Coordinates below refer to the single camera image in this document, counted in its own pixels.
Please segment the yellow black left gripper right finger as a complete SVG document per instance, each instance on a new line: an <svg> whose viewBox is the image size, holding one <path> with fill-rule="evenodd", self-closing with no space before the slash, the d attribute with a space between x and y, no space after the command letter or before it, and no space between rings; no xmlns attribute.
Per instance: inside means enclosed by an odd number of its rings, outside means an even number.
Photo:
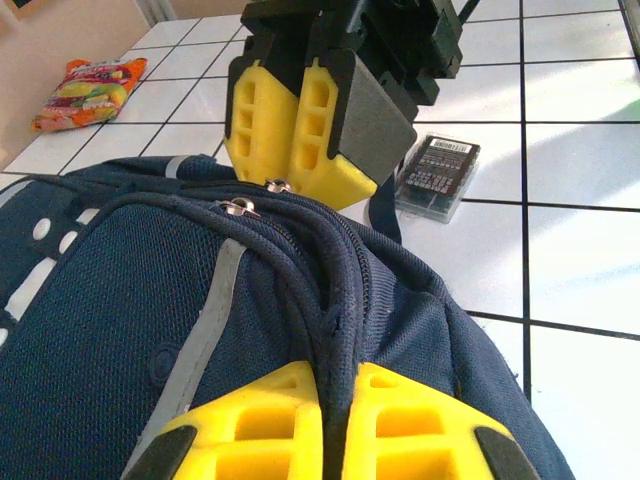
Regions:
<svg viewBox="0 0 640 480"><path fill-rule="evenodd" d="M454 397L373 363L354 385L346 479L537 479L509 430Z"/></svg>

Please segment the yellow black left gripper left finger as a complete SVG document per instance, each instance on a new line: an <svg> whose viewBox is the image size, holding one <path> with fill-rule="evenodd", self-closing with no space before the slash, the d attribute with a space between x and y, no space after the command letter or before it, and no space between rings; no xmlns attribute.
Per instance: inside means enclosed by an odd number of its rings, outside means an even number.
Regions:
<svg viewBox="0 0 640 480"><path fill-rule="evenodd" d="M315 378L291 362L169 421L125 479L320 479L323 427Z"/></svg>

